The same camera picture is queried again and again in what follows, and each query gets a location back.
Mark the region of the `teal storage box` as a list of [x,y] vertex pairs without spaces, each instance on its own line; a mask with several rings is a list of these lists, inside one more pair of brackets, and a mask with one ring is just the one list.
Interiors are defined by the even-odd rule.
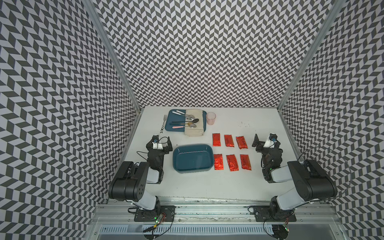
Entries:
[[181,174],[208,171],[214,163],[213,149],[206,144],[179,146],[173,152],[173,168]]

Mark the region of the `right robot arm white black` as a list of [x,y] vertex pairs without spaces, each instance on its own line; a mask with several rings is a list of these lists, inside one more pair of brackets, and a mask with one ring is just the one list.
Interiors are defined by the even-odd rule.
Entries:
[[255,135],[252,147],[262,154],[261,168],[264,179],[270,184],[292,181],[294,188],[271,198],[268,206],[253,206],[257,222],[284,220],[295,221],[295,209],[314,201],[335,198],[338,195],[336,183],[315,160],[290,161],[285,166],[283,150],[276,134],[270,134],[266,141]]

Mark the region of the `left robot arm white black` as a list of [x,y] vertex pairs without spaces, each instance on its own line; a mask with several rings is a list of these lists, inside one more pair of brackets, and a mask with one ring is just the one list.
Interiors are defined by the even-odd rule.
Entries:
[[109,189],[110,199],[129,202],[138,210],[160,213],[158,197],[146,190],[147,185],[160,184],[164,177],[164,157],[173,151],[169,137],[152,136],[146,144],[147,158],[140,163],[124,161],[115,174]]

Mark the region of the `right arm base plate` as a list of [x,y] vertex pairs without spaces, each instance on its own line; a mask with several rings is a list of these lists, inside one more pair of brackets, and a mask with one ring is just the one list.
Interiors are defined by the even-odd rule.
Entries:
[[253,206],[253,213],[257,222],[285,222],[289,223],[297,221],[294,210],[284,211],[279,207],[269,206]]

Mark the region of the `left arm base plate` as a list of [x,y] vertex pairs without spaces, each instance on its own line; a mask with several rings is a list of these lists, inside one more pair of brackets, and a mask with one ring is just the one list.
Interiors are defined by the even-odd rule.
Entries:
[[154,223],[161,214],[165,214],[165,222],[173,222],[175,218],[176,206],[161,206],[157,210],[137,210],[135,213],[135,222]]

